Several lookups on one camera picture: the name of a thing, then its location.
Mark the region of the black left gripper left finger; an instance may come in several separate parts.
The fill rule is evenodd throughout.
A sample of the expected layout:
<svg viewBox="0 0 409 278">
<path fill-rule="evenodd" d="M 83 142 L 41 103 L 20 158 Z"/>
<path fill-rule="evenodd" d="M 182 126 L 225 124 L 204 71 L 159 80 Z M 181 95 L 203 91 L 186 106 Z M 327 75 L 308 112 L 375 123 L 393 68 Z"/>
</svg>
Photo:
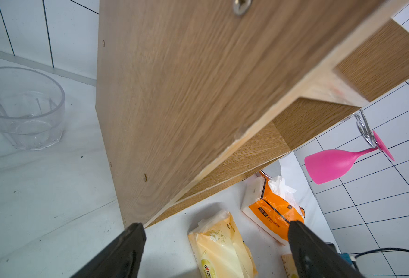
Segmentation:
<svg viewBox="0 0 409 278">
<path fill-rule="evenodd" d="M 136 278 L 146 239 L 143 224 L 131 224 L 73 277 Z"/>
</svg>

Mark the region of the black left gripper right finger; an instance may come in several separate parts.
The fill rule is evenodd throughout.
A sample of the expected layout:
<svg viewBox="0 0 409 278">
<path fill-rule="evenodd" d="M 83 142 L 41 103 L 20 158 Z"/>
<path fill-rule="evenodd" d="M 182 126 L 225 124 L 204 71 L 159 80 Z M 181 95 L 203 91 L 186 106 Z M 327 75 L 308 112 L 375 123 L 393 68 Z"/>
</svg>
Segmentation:
<svg viewBox="0 0 409 278">
<path fill-rule="evenodd" d="M 363 277 L 302 222 L 290 222 L 288 242 L 300 278 Z"/>
</svg>

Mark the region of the yellow tissue pack bottom shelf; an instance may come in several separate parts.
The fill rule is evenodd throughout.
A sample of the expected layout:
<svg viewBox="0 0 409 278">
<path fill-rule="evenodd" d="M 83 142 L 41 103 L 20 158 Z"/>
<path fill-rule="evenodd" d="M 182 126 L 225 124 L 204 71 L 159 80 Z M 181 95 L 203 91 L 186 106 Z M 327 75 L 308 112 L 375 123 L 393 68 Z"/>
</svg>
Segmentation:
<svg viewBox="0 0 409 278">
<path fill-rule="evenodd" d="M 203 278 L 255 278 L 258 271 L 250 249 L 229 211 L 198 223 L 188 240 Z"/>
</svg>

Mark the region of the orange tissue pack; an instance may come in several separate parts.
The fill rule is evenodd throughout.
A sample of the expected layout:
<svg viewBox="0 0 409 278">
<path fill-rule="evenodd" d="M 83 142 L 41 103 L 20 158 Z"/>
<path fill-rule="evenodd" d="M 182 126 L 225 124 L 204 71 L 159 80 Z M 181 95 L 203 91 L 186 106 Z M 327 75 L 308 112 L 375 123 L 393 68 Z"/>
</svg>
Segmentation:
<svg viewBox="0 0 409 278">
<path fill-rule="evenodd" d="M 288 232 L 292 221 L 305 222 L 305 210 L 298 205 L 285 179 L 259 174 L 246 187 L 242 212 L 283 246 L 289 245 Z"/>
</svg>

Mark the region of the cream yellow tissue pack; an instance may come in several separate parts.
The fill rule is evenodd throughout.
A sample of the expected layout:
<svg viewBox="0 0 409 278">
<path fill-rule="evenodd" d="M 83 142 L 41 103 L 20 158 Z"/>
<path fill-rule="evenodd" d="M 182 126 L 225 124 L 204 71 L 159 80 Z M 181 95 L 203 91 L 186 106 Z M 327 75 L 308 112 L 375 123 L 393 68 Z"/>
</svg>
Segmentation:
<svg viewBox="0 0 409 278">
<path fill-rule="evenodd" d="M 299 278 L 292 254 L 284 254 L 281 256 L 281 259 L 283 261 L 287 278 Z"/>
</svg>

